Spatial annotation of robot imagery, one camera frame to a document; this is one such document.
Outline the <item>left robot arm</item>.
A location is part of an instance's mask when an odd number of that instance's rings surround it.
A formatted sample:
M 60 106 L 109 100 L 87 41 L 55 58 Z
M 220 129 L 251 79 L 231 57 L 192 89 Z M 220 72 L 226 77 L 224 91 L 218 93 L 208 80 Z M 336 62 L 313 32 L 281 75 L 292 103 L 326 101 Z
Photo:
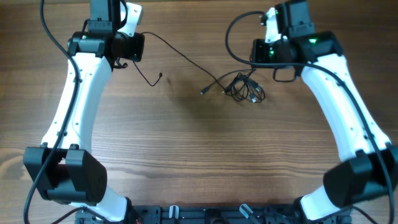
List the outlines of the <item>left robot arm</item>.
M 140 5 L 92 1 L 90 17 L 68 40 L 66 83 L 55 117 L 23 163 L 44 200 L 74 206 L 103 223 L 142 223 L 129 198 L 108 186 L 105 167 L 92 155 L 93 126 L 102 92 L 120 60 L 139 62 L 145 38 L 136 32 Z

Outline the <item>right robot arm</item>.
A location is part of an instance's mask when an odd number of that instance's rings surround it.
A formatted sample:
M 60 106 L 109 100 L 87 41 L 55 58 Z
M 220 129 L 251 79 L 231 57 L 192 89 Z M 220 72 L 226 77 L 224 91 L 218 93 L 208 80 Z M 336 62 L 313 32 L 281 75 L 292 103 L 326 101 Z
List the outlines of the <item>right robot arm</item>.
M 306 1 L 278 4 L 262 22 L 266 36 L 255 43 L 252 64 L 294 68 L 315 95 L 340 157 L 340 164 L 324 174 L 322 185 L 300 199 L 303 219 L 321 221 L 381 196 L 394 208 L 397 148 L 364 104 L 334 33 L 315 30 Z

